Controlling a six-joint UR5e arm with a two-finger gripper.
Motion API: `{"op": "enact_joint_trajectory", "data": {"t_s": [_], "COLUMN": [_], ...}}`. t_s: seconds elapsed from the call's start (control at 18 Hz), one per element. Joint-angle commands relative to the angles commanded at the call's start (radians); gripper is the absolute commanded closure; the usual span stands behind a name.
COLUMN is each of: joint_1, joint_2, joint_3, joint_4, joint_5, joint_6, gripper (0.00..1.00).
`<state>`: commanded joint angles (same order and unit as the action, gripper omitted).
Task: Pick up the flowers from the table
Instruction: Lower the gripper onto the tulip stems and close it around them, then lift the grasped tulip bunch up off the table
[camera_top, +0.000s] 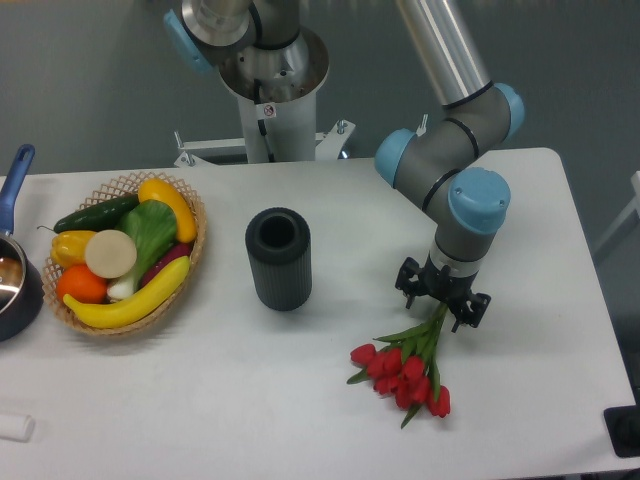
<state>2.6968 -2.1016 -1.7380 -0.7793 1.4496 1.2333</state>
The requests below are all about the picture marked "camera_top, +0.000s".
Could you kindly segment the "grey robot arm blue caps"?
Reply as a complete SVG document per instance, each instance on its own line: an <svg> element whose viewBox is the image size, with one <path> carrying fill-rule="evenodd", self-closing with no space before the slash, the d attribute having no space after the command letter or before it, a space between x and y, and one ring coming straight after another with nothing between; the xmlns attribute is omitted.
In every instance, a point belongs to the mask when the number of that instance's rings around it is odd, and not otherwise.
<svg viewBox="0 0 640 480"><path fill-rule="evenodd" d="M398 10L445 116L429 133L391 133L375 155L379 175L436 225L426 262L405 260L396 286L474 327L490 298L472 285L510 202L506 181L476 161L518 130L524 106L490 79L454 2L401 1ZM297 2L184 1L163 23L180 56L217 70L236 96L250 162L316 158L315 95L328 53L301 25Z"/></svg>

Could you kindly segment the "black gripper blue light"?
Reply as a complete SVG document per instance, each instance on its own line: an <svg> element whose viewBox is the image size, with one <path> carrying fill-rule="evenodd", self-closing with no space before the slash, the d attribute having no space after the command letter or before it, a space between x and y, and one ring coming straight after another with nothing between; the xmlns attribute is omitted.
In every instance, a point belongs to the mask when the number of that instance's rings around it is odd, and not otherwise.
<svg viewBox="0 0 640 480"><path fill-rule="evenodd" d="M407 257L398 271L395 288L403 293L406 309L421 296L447 303L455 318L451 332L456 333L462 325L477 328L491 302L490 295L471 291L474 280L475 275L456 277L449 265L438 268L430 258L422 268Z"/></svg>

